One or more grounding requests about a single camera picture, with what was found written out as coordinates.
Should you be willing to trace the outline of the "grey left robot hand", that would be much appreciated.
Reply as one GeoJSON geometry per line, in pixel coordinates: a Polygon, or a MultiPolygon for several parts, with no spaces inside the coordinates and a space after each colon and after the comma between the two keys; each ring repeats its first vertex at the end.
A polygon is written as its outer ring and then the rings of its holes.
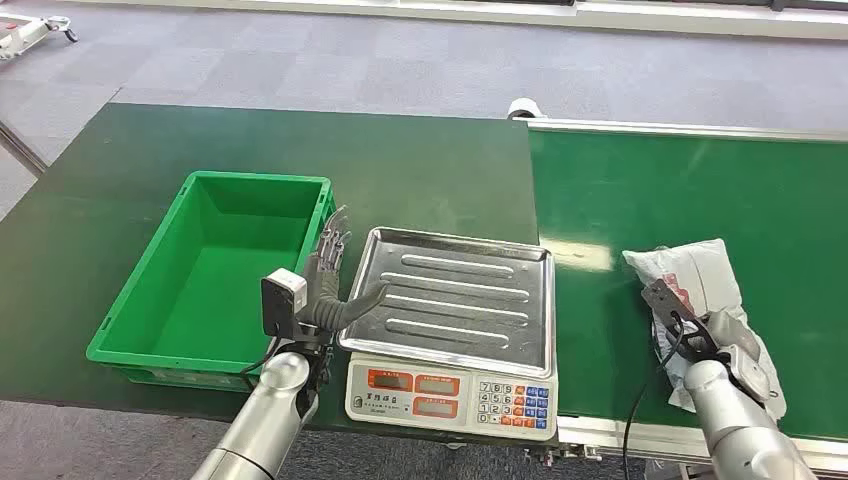
{"type": "Polygon", "coordinates": [[[307,281],[307,304],[298,314],[306,325],[330,332],[344,330],[380,305],[389,283],[380,280],[366,293],[349,301],[339,298],[339,271],[352,232],[348,208],[339,207],[326,220],[317,245],[307,258],[303,275],[307,281]]]}

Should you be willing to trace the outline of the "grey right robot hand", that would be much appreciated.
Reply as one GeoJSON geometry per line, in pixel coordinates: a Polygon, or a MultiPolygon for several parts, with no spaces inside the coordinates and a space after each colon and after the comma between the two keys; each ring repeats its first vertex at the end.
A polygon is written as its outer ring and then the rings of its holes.
{"type": "Polygon", "coordinates": [[[663,279],[645,286],[641,296],[666,329],[672,351],[689,362],[728,360],[732,347],[759,361],[762,350],[754,333],[726,310],[698,316],[663,279]]]}

